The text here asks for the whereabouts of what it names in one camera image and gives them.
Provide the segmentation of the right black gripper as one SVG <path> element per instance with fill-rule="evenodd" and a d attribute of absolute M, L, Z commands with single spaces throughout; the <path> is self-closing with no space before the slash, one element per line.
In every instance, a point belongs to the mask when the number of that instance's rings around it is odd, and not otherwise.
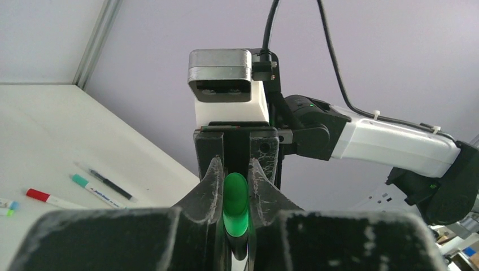
<path fill-rule="evenodd" d="M 210 160 L 220 158 L 225 174 L 247 175 L 251 159 L 256 159 L 267 179 L 281 187 L 284 146 L 293 143 L 293 132 L 266 123 L 212 122 L 193 133 L 199 178 L 207 172 Z"/>

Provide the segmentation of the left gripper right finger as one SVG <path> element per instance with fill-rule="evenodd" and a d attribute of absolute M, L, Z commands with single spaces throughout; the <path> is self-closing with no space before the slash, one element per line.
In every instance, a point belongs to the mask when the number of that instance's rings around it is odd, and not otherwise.
<path fill-rule="evenodd" d="M 251 159 L 248 270 L 446 270 L 430 230 L 398 212 L 305 211 Z"/>

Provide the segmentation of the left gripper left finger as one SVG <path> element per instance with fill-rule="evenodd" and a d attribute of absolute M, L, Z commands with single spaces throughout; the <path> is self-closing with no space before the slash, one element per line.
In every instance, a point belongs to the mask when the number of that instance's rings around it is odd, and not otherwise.
<path fill-rule="evenodd" d="M 9 270 L 224 270 L 224 171 L 170 208 L 49 212 L 24 238 Z"/>

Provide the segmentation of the green square cap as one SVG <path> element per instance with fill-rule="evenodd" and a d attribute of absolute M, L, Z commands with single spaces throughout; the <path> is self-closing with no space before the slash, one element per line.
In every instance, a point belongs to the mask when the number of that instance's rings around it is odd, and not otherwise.
<path fill-rule="evenodd" d="M 223 220 L 232 237 L 243 236 L 249 227 L 249 186 L 240 173 L 228 174 L 223 183 Z"/>

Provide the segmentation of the black gel pen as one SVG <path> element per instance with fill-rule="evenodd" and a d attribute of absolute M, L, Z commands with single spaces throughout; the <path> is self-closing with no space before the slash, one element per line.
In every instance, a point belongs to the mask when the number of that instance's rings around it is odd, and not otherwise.
<path fill-rule="evenodd" d="M 129 201 L 131 201 L 133 203 L 138 202 L 138 199 L 135 198 L 132 194 L 128 193 L 126 190 L 124 190 L 123 188 L 121 188 L 120 186 L 118 186 L 117 184 L 112 182 L 110 179 L 101 175 L 97 170 L 91 168 L 90 166 L 88 166 L 86 164 L 82 164 L 78 161 L 74 161 L 74 164 L 76 166 L 78 166 L 79 168 L 83 169 L 84 171 L 88 172 L 91 176 L 95 177 L 96 179 L 98 179 L 99 181 L 104 183 L 106 186 L 113 189 L 115 192 L 122 195 L 123 197 L 125 197 Z"/>

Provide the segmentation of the white marker blue end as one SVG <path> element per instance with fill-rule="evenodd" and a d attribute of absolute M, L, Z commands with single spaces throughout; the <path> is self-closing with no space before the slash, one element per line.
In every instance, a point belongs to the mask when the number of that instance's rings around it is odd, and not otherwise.
<path fill-rule="evenodd" d="M 89 182 L 87 179 L 83 178 L 79 174 L 71 175 L 71 180 L 77 185 L 81 186 L 83 189 L 87 190 L 89 193 L 99 198 L 101 201 L 105 202 L 110 207 L 116 209 L 126 209 L 125 205 L 121 204 L 114 198 L 100 191 L 97 187 L 93 186 L 91 182 Z"/>
<path fill-rule="evenodd" d="M 17 201 L 0 198 L 1 208 L 17 210 L 20 207 L 20 204 Z"/>

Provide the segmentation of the white marker red end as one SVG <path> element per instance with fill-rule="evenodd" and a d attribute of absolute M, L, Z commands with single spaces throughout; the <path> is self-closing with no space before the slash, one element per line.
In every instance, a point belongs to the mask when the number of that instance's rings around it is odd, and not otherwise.
<path fill-rule="evenodd" d="M 44 203 L 63 208 L 63 209 L 86 209 L 86 207 L 79 204 L 69 202 L 67 200 L 55 197 L 51 194 L 30 188 L 26 191 L 25 195 L 29 198 L 42 201 Z"/>

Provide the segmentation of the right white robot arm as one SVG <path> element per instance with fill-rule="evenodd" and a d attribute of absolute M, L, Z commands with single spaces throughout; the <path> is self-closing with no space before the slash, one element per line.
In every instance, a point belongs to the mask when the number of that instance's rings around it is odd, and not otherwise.
<path fill-rule="evenodd" d="M 280 154 L 328 161 L 355 159 L 391 167 L 382 196 L 362 208 L 414 212 L 429 225 L 448 225 L 474 211 L 478 148 L 441 134 L 368 118 L 321 100 L 291 95 L 286 104 L 301 122 L 291 128 L 276 117 Z"/>

